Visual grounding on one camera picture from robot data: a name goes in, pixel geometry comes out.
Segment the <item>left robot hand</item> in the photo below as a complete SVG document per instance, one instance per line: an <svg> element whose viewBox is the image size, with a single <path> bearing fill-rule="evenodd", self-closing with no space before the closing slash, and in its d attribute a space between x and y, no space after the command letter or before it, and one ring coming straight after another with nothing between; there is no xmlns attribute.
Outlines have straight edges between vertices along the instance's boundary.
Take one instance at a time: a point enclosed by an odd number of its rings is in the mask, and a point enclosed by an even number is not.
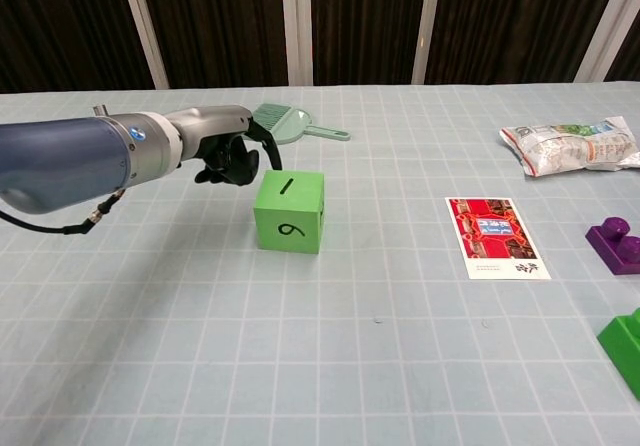
<svg viewBox="0 0 640 446"><path fill-rule="evenodd" d="M274 170L282 168L271 132L242 106L192 107L169 113L166 118L182 140L181 159L200 159L205 164L195 176L197 184L251 184L258 172L259 152L249 151L245 138L262 145Z"/></svg>

